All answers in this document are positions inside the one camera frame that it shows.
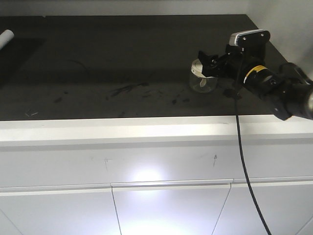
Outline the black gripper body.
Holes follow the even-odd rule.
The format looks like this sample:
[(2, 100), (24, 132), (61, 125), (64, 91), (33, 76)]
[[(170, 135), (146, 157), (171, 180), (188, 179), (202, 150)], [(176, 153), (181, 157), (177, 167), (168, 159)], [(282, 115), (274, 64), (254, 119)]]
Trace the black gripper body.
[(234, 79), (238, 85), (243, 85), (255, 70), (255, 52), (256, 49), (253, 47), (240, 48), (227, 44), (225, 48), (227, 58), (224, 66), (226, 76)]

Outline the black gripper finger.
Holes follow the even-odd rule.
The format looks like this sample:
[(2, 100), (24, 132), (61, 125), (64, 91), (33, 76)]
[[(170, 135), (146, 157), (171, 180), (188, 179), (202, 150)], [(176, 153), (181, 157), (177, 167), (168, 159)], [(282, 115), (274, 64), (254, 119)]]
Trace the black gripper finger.
[(202, 74), (205, 77), (222, 77), (225, 75), (225, 61), (210, 59), (202, 61)]
[(198, 52), (198, 59), (202, 64), (216, 64), (220, 61), (220, 58), (217, 54), (208, 55), (201, 50)]

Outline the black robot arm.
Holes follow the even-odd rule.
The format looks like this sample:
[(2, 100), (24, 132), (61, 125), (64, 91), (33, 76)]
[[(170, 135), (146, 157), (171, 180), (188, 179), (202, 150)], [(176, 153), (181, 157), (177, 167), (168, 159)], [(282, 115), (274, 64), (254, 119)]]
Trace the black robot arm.
[(231, 78), (234, 88), (245, 88), (263, 102), (280, 120), (292, 116), (313, 118), (313, 84), (293, 63), (282, 64), (279, 72), (265, 65), (265, 46), (227, 45), (223, 56), (199, 51), (205, 77)]

